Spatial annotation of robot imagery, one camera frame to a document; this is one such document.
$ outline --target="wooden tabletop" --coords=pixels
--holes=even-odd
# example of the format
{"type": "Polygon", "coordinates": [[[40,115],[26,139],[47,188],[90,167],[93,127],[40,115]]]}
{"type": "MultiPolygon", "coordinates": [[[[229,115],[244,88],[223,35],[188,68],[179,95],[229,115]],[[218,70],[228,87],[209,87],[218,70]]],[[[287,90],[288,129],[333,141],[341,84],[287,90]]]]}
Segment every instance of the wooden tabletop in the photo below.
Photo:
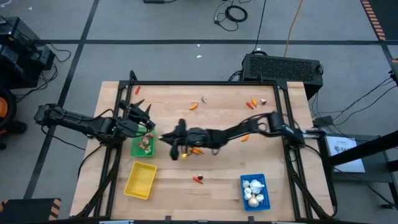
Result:
{"type": "MultiPolygon", "coordinates": [[[[312,119],[303,84],[288,83],[288,86],[295,120],[302,129],[311,128],[312,119]]],[[[118,82],[103,82],[95,115],[114,107],[117,87],[118,82]]],[[[276,110],[271,86],[144,85],[138,95],[134,94],[135,88],[131,103],[145,99],[141,109],[152,104],[150,118],[156,124],[156,136],[174,130],[180,118],[186,120],[187,128],[226,129],[254,114],[276,110]],[[202,96],[207,97],[207,104],[200,102],[202,96]],[[267,99],[267,104],[251,110],[246,102],[252,97],[258,101],[267,99]],[[199,102],[198,108],[188,110],[195,102],[199,102]]],[[[307,144],[317,149],[316,141],[309,140],[307,144]]],[[[89,140],[85,156],[96,147],[98,142],[89,140]]],[[[217,156],[204,149],[204,155],[192,155],[178,161],[171,160],[170,146],[161,141],[155,142],[155,156],[152,158],[133,158],[130,148],[131,139],[127,139],[123,144],[112,219],[164,220],[166,215],[171,215],[173,220],[236,221],[247,220],[248,216],[254,216],[256,221],[294,220],[281,138],[251,134],[246,142],[240,139],[230,141],[217,156]],[[134,161],[158,167],[148,200],[124,195],[134,161]],[[271,209],[245,212],[239,178],[243,174],[257,173],[266,177],[271,209]],[[203,185],[192,180],[197,174],[203,174],[203,185]]],[[[83,166],[70,215],[77,214],[98,188],[104,154],[105,150],[98,151],[83,166]]],[[[302,160],[309,191],[331,215],[333,209],[320,158],[310,150],[302,149],[302,160]]],[[[305,217],[302,194],[299,190],[297,192],[301,216],[305,217]]],[[[101,214],[104,214],[107,198],[106,192],[101,214]]]]}

